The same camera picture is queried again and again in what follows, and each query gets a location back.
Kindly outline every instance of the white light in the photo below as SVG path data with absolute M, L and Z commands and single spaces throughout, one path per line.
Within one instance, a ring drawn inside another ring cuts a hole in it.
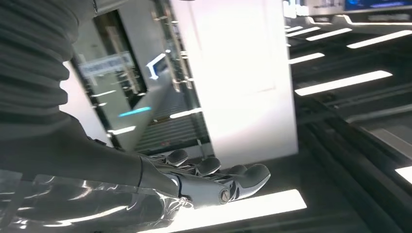
M 398 38 L 398 37 L 401 37 L 401 36 L 410 35 L 410 34 L 412 34 L 411 30 L 403 30 L 403 31 L 400 31 L 400 32 L 391 33 L 391 34 L 388 34 L 388 35 L 384 35 L 384 36 L 376 37 L 376 38 L 373 38 L 373 39 L 364 40 L 364 41 L 361 41 L 361 42 L 358 42 L 358 43 L 355 43 L 355 44 L 351 44 L 351 45 L 348 45 L 348 47 L 351 48 L 351 49 L 357 49 L 357 48 L 360 48 L 360 47 L 376 44 L 376 43 L 387 41 L 387 40 L 392 40 L 392 39 L 395 39 L 395 38 Z
M 73 222 L 82 222 L 82 221 L 87 221 L 87 220 L 92 220 L 95 218 L 99 218 L 99 217 L 104 217 L 107 215 L 110 215 L 112 213 L 118 212 L 120 210 L 124 210 L 126 209 L 127 206 L 118 206 L 116 208 L 110 209 L 110 210 L 106 210 L 104 212 L 95 214 L 95 215 L 90 215 L 90 216 L 86 216 L 86 217 L 80 217 L 80 218 L 73 218 L 73 219 L 67 219 L 67 220 L 60 220 L 57 221 L 58 225 L 44 225 L 45 227 L 65 227 L 65 226 L 70 226 Z
M 315 22 L 315 20 L 313 20 L 313 18 L 312 17 L 306 17 L 306 19 L 309 21 L 309 23 L 311 23 L 311 24 L 323 24 L 323 25 L 328 25 L 328 24 L 331 24 L 331 23 L 327 23 L 327 22 L 325 22 L 325 23 L 318 23 L 318 22 Z
M 166 54 L 161 53 L 160 55 L 158 55 L 156 58 L 154 58 L 151 62 L 149 62 L 146 66 L 149 68 L 150 70 L 150 79 L 156 80 L 159 78 L 159 76 L 156 75 L 155 72 L 155 68 L 153 68 L 153 66 L 158 63 L 160 60 L 162 60 L 164 57 L 166 57 Z
M 201 111 L 202 111 L 202 108 L 195 108 L 195 109 L 192 109 L 192 110 L 189 110 L 189 111 L 184 111 L 184 112 L 181 112 L 181 113 L 172 114 L 172 115 L 170 115 L 170 118 L 174 119 L 174 118 L 178 118 L 178 117 L 184 117 L 184 116 L 188 116 L 190 114 L 198 113 L 198 112 L 201 112 Z
M 412 166 L 399 168 L 395 170 L 399 175 L 403 176 L 409 183 L 412 183 Z
M 297 58 L 290 59 L 289 64 L 296 64 L 299 62 L 304 62 L 307 60 L 312 60 L 312 59 L 323 57 L 323 56 L 325 56 L 323 53 L 317 52 L 317 53 L 309 54 L 303 57 L 297 57 Z
M 290 32 L 293 32 L 293 31 L 296 31 L 296 30 L 299 30 L 299 29 L 302 29 L 302 28 L 303 27 L 301 27 L 301 26 L 297 26 L 297 27 L 286 29 L 285 32 L 290 33 Z
M 33 209 L 34 207 L 20 207 L 20 208 L 18 208 L 17 210 L 18 211 L 21 211 L 21 210 L 31 210 L 31 209 Z
M 366 74 L 353 76 L 350 78 L 340 79 L 340 80 L 336 80 L 336 81 L 332 81 L 328 83 L 322 83 L 322 84 L 318 84 L 315 86 L 308 86 L 305 88 L 297 89 L 295 90 L 295 92 L 300 96 L 305 96 L 305 95 L 310 95 L 313 93 L 341 88 L 344 86 L 350 86 L 350 85 L 364 83 L 364 82 L 372 81 L 376 79 L 382 79 L 382 78 L 386 78 L 389 76 L 392 76 L 392 74 L 386 71 L 378 70 L 378 71 L 374 71 L 374 72 L 370 72 Z
M 308 40 L 308 41 L 319 40 L 319 39 L 322 39 L 322 38 L 326 38 L 326 37 L 330 37 L 330 36 L 334 36 L 334 35 L 339 35 L 339 34 L 342 34 L 342 33 L 347 33 L 347 32 L 350 32 L 351 30 L 352 29 L 350 29 L 350 28 L 342 28 L 342 29 L 339 29 L 339 30 L 336 30 L 336 31 L 332 31 L 332 32 L 328 32 L 328 33 L 324 33 L 324 34 L 320 34 L 320 35 L 316 35 L 316 36 L 311 36 L 311 37 L 306 38 L 306 40 Z
M 210 206 L 196 210 L 181 209 L 169 227 L 148 230 L 142 233 L 178 232 L 305 208 L 306 204 L 299 191 L 293 189 L 234 201 L 225 205 Z
M 130 131 L 133 131 L 133 130 L 135 130 L 135 128 L 136 128 L 136 126 L 130 126 L 130 127 L 126 127 L 126 128 L 119 129 L 119 130 L 108 130 L 108 132 L 112 133 L 114 135 L 118 135 L 118 134 L 121 134 L 121 133 L 127 133 L 127 132 L 130 132 Z
M 304 33 L 310 33 L 312 31 L 316 31 L 316 30 L 319 30 L 319 29 L 320 29 L 320 27 L 308 28 L 308 29 L 304 29 L 304 30 L 297 31 L 297 32 L 294 32 L 294 33 L 286 34 L 286 37 L 291 37 L 291 36 L 300 35 L 300 34 L 304 34 Z
M 348 24 L 351 25 L 412 25 L 412 23 L 354 23 L 347 15 L 336 15 L 338 17 L 343 17 Z
M 116 91 L 116 90 L 112 90 L 112 91 L 103 92 L 103 93 L 100 93 L 100 94 L 97 94 L 97 95 L 92 95 L 92 97 L 104 96 L 104 95 L 107 95 L 107 94 L 113 93 L 113 92 L 115 92 L 115 91 Z

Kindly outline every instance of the white pillar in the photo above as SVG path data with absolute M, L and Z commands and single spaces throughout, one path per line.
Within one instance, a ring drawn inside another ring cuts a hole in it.
M 171 0 L 223 167 L 297 152 L 279 0 Z

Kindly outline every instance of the blue sign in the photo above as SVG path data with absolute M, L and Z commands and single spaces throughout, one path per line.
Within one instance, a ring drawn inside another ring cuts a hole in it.
M 412 5 L 412 0 L 346 0 L 345 11 L 391 8 Z

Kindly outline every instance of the blue light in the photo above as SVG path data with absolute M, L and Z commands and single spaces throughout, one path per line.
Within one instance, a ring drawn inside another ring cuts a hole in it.
M 146 112 L 146 111 L 149 111 L 151 109 L 152 109 L 151 107 L 138 108 L 138 109 L 130 111 L 130 112 L 122 113 L 122 114 L 119 115 L 119 117 L 125 117 L 125 116 L 136 114 L 136 113 Z

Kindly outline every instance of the led light strip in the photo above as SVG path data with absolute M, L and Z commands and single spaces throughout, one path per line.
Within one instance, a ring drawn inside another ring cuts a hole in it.
M 151 107 L 138 108 L 130 112 L 119 114 L 119 117 L 125 117 L 125 116 L 136 114 L 136 113 L 146 112 L 146 111 L 150 111 L 151 109 L 152 109 Z
M 406 36 L 406 35 L 410 35 L 410 34 L 412 34 L 411 30 L 403 30 L 403 31 L 399 31 L 399 32 L 396 32 L 396 33 L 391 33 L 391 34 L 383 35 L 383 36 L 376 37 L 376 38 L 373 38 L 373 39 L 364 40 L 364 41 L 361 41 L 361 42 L 358 42 L 358 43 L 355 43 L 355 44 L 351 44 L 351 45 L 348 45 L 348 47 L 351 48 L 351 49 L 357 49 L 357 48 L 360 48 L 360 47 L 376 44 L 376 43 L 387 41 L 387 40 L 392 40 L 392 39 L 402 37 L 402 36 Z
M 97 95 L 91 95 L 91 96 L 92 97 L 99 97 L 99 96 L 104 96 L 104 95 L 107 95 L 107 94 L 110 94 L 110 93 L 113 93 L 113 92 L 116 92 L 116 90 L 107 91 L 107 92 L 103 92 L 103 93 L 100 93 L 100 94 L 97 94 Z
M 399 175 L 403 176 L 409 183 L 412 183 L 412 166 L 399 168 L 395 170 Z
M 121 134 L 121 133 L 127 133 L 127 132 L 130 132 L 130 131 L 133 131 L 133 130 L 135 130 L 135 128 L 136 128 L 136 126 L 130 126 L 130 127 L 126 127 L 126 128 L 119 129 L 119 130 L 108 130 L 108 132 L 112 133 L 114 135 L 118 135 L 118 134 Z
M 336 31 L 332 31 L 332 32 L 328 32 L 328 33 L 324 33 L 324 34 L 320 34 L 320 35 L 316 35 L 316 36 L 311 36 L 311 37 L 306 38 L 306 40 L 308 40 L 308 41 L 319 40 L 319 39 L 323 39 L 323 38 L 326 38 L 326 37 L 339 35 L 339 34 L 342 34 L 342 33 L 347 33 L 347 32 L 350 32 L 351 30 L 352 29 L 350 29 L 350 28 L 342 28 L 342 29 L 339 29 L 339 30 L 336 30 Z
M 297 89 L 295 90 L 295 92 L 300 96 L 305 96 L 305 95 L 310 95 L 310 94 L 314 94 L 314 93 L 318 93 L 322 91 L 328 91 L 328 90 L 333 90 L 333 89 L 337 89 L 337 88 L 341 88 L 345 86 L 350 86 L 350 85 L 354 85 L 358 83 L 364 83 L 364 82 L 372 81 L 376 79 L 382 79 L 382 78 L 386 78 L 389 76 L 392 76 L 392 74 L 386 71 L 378 70 L 378 71 L 361 74 L 361 75 L 357 75 L 357 76 L 353 76 L 353 77 L 349 77 L 345 79 L 340 79 L 340 80 L 336 80 L 332 82 L 322 83 L 322 84 L 318 84 L 314 86 L 308 86 L 305 88 Z
M 332 23 L 318 23 L 318 22 L 315 22 L 315 20 L 313 20 L 313 18 L 312 17 L 306 17 L 306 19 L 309 21 L 309 23 L 311 23 L 311 24 L 323 24 L 323 25 L 330 25 L 330 24 L 332 24 Z
M 202 111 L 202 108 L 195 108 L 195 109 L 192 109 L 192 110 L 189 110 L 189 111 L 184 111 L 184 112 L 181 112 L 181 113 L 172 114 L 172 115 L 170 115 L 170 118 L 175 119 L 175 118 L 178 118 L 178 117 L 184 117 L 184 116 L 188 116 L 188 115 L 193 114 L 193 113 L 199 113 L 201 111 Z
M 301 26 L 297 26 L 297 27 L 286 29 L 285 32 L 290 33 L 290 32 L 296 31 L 296 30 L 300 30 L 302 28 L 303 27 L 301 27 Z
M 304 34 L 304 33 L 310 33 L 312 31 L 316 31 L 316 30 L 319 30 L 319 29 L 320 29 L 320 27 L 308 28 L 308 29 L 304 29 L 304 30 L 297 31 L 297 32 L 294 32 L 294 33 L 286 34 L 286 37 L 291 37 L 291 36 L 300 35 L 300 34 Z
M 343 17 L 348 24 L 351 25 L 412 25 L 412 23 L 354 23 L 347 15 L 336 15 L 338 17 Z
M 312 59 L 319 58 L 319 57 L 324 57 L 324 56 L 325 55 L 323 53 L 317 52 L 317 53 L 306 55 L 306 56 L 303 56 L 303 57 L 297 57 L 297 58 L 290 59 L 289 64 L 292 65 L 292 64 L 299 63 L 299 62 L 304 62 L 304 61 L 307 61 L 307 60 L 312 60 Z
M 181 209 L 174 222 L 166 227 L 141 233 L 171 233 L 255 217 L 305 209 L 296 189 L 230 202 L 200 209 Z

